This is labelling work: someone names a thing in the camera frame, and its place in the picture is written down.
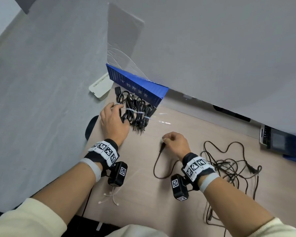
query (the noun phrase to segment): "forearm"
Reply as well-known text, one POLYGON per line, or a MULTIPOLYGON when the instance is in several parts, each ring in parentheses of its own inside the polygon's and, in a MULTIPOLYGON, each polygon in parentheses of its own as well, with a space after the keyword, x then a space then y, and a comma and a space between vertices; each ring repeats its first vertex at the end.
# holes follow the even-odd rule
POLYGON ((205 189, 209 204, 233 237, 246 237, 274 217, 252 198, 222 178, 205 189))
POLYGON ((51 208, 68 224, 96 182, 92 169, 78 163, 58 179, 44 187, 33 198, 51 208))

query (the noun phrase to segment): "black wrist-mounted device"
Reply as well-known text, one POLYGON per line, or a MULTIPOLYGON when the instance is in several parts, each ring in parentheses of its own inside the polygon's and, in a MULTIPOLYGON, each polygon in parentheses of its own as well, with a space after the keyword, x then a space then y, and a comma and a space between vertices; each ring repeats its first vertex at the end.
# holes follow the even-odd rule
POLYGON ((194 153, 188 153, 182 160, 184 176, 175 174, 171 176, 173 196, 177 200, 188 199, 187 185, 191 184, 194 191, 199 190, 198 181, 201 176, 215 173, 215 168, 206 159, 194 153))
POLYGON ((110 170, 108 184, 113 187, 122 186, 127 171, 127 164, 125 162, 116 162, 119 158, 117 144, 111 139, 105 139, 96 143, 90 149, 85 158, 93 162, 101 163, 103 171, 101 177, 107 176, 107 170, 110 170))

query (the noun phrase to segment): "cream sleeve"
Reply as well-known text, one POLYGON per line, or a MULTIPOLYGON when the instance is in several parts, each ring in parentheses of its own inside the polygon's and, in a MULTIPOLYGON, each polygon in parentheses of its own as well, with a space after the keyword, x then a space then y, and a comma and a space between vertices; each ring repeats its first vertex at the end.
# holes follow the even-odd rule
POLYGON ((274 218, 249 237, 296 237, 296 228, 283 224, 279 218, 274 218))
POLYGON ((60 237, 66 230, 67 225, 54 211, 32 198, 0 216, 2 237, 60 237))

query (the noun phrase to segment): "person's left hand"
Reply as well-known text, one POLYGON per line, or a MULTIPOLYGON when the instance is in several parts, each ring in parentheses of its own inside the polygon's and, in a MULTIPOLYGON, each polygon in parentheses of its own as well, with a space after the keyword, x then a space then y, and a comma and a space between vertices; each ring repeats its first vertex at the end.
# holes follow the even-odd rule
POLYGON ((129 121, 125 120, 122 123, 120 118, 119 109, 124 105, 119 104, 113 106, 114 102, 111 102, 101 111, 101 126, 105 139, 114 140, 120 146, 129 133, 129 121))

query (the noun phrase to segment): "table surface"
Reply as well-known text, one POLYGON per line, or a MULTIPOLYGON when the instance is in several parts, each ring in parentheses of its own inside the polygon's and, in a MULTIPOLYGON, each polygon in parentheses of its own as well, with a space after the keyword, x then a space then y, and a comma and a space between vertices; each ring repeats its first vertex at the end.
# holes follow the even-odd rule
MULTIPOLYGON (((112 101, 115 101, 113 89, 106 102, 112 101)), ((169 236, 223 236, 223 228, 204 223, 206 199, 200 191, 190 192, 189 199, 180 202, 173 197, 170 179, 159 180, 154 177, 153 166, 159 153, 161 137, 170 131, 182 133, 192 152, 198 154, 203 150, 206 140, 212 141, 223 150, 233 141, 241 142, 245 147, 248 163, 255 168, 258 165, 263 167, 259 175, 256 201, 284 223, 296 227, 296 163, 260 150, 257 139, 163 107, 162 103, 149 121, 146 131, 138 135, 131 129, 119 148, 119 161, 128 165, 123 186, 114 191, 114 199, 119 206, 113 203, 111 197, 103 195, 112 191, 104 177, 94 186, 84 217, 120 227, 128 224, 144 225, 169 236)), ((100 122, 97 121, 81 158, 88 148, 103 139, 100 122)), ((210 145, 207 149, 216 160, 242 159, 240 145, 231 146, 226 154, 219 153, 210 145)), ((156 174, 166 175, 175 160, 169 152, 163 151, 156 174)), ((182 174, 181 167, 182 164, 177 163, 173 173, 182 174)), ((250 173, 246 170, 243 175, 250 176, 250 173)), ((252 196, 255 178, 248 182, 248 195, 252 196)), ((244 191, 245 182, 240 181, 240 189, 244 191)))

